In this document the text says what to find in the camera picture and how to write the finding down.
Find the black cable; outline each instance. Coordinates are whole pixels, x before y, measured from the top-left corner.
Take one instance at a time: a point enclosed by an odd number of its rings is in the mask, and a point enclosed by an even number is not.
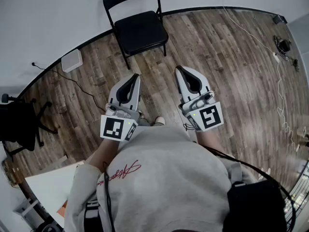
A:
[[[291,60],[293,63],[292,63],[292,66],[295,67],[295,70],[297,72],[299,72],[299,66],[298,66],[298,60],[295,59],[295,58],[291,58],[290,56],[287,56],[287,55],[283,55],[282,53],[278,52],[279,56],[284,60],[284,61],[289,61]]]
[[[115,232],[114,222],[112,220],[112,202],[111,202],[110,193],[108,191],[108,182],[110,180],[110,177],[107,173],[107,167],[108,167],[108,164],[106,162],[103,162],[103,168],[105,168],[105,171],[104,171],[104,180],[105,180],[104,187],[105,187],[105,194],[106,194],[107,210],[108,210],[108,215],[109,215],[109,218],[110,218],[112,232]]]
[[[46,69],[40,68],[40,67],[37,66],[34,62],[32,63],[32,66],[36,66],[36,67],[38,67],[40,70],[46,70]],[[54,71],[54,70],[48,70],[48,71],[49,71],[49,72],[55,72],[55,73],[57,73],[58,75],[62,76],[63,78],[65,78],[65,79],[67,79],[67,80],[70,80],[70,81],[72,81],[72,82],[75,82],[76,85],[81,89],[81,91],[82,91],[83,93],[85,93],[85,94],[87,94],[87,95],[90,95],[90,96],[92,97],[92,99],[93,99],[93,101],[95,102],[95,105],[97,106],[97,108],[101,109],[103,112],[106,112],[102,107],[98,106],[95,97],[94,97],[92,94],[89,94],[88,92],[84,91],[83,88],[78,84],[78,82],[76,82],[76,81],[73,80],[73,79],[70,79],[70,78],[67,78],[67,77],[63,76],[63,75],[60,74],[58,71]]]
[[[189,125],[187,123],[184,123],[183,127],[185,128],[185,131],[189,131],[189,130],[193,131],[193,130],[195,130],[195,128],[192,125]]]

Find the white box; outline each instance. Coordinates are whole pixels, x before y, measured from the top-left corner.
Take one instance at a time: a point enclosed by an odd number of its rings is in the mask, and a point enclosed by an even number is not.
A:
[[[80,67],[83,64],[82,53],[80,50],[75,49],[66,54],[61,59],[62,70],[66,73]]]

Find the black office chair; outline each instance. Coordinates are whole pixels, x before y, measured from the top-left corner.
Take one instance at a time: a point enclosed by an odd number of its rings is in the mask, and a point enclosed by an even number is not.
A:
[[[103,4],[127,68],[130,70],[127,58],[135,54],[163,46],[166,56],[165,44],[169,36],[163,27],[160,0],[156,13],[147,11],[136,14],[116,21],[114,25],[109,10],[124,1],[126,0],[103,0]]]
[[[7,105],[0,104],[0,141],[3,142],[6,154],[12,160],[13,155],[24,149],[33,151],[35,137],[37,137],[40,147],[44,146],[44,143],[40,140],[39,127],[52,134],[58,133],[40,122],[46,107],[52,105],[50,102],[47,102],[39,114],[35,115],[33,108],[33,103],[36,102],[35,99],[32,99],[30,103],[25,103],[24,99],[9,97],[4,94],[1,101],[3,103],[14,101]],[[9,152],[4,141],[18,142],[22,147]]]

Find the sneaker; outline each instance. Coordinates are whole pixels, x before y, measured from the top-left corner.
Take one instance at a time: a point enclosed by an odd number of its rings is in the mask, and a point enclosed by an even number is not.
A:
[[[139,109],[139,114],[140,114],[140,118],[144,118],[144,114],[142,113],[140,109]]]
[[[163,117],[158,117],[158,118],[155,119],[154,123],[155,124],[156,123],[161,123],[161,124],[165,125],[165,119]]]

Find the wooden floor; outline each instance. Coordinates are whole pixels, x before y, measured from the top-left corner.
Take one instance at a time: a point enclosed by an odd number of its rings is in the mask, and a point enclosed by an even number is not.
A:
[[[229,10],[231,17],[275,51],[273,35],[291,39],[285,24],[274,25],[269,14]],[[65,74],[77,80],[99,104],[105,107],[109,91],[121,78],[141,74],[140,109],[154,121],[163,116],[167,124],[183,127],[178,110],[178,94],[174,69],[189,66],[204,74],[221,102],[225,124],[215,129],[228,153],[259,168],[271,168],[271,175],[290,189],[296,182],[299,161],[308,159],[308,150],[295,152],[282,129],[283,119],[277,113],[282,102],[277,93],[277,64],[271,52],[234,25],[223,10],[205,10],[168,15],[164,25],[169,34],[167,57],[162,49],[130,58],[132,70],[126,68],[114,35],[108,35],[87,46],[81,52],[82,67]],[[300,60],[292,40],[290,56]],[[289,62],[279,65],[282,75],[280,90],[286,101],[285,117],[293,129],[293,140],[301,138],[296,129],[309,124],[309,96],[304,67],[300,72]],[[61,65],[56,69],[63,73]],[[71,81],[49,72],[24,96],[36,98],[36,112],[46,102],[42,122],[58,128],[58,135],[40,131],[45,146],[36,143],[34,152],[27,150],[15,159],[24,176],[38,173],[67,154],[65,164],[84,160],[99,146],[101,111],[91,97]],[[10,149],[17,147],[9,144]]]

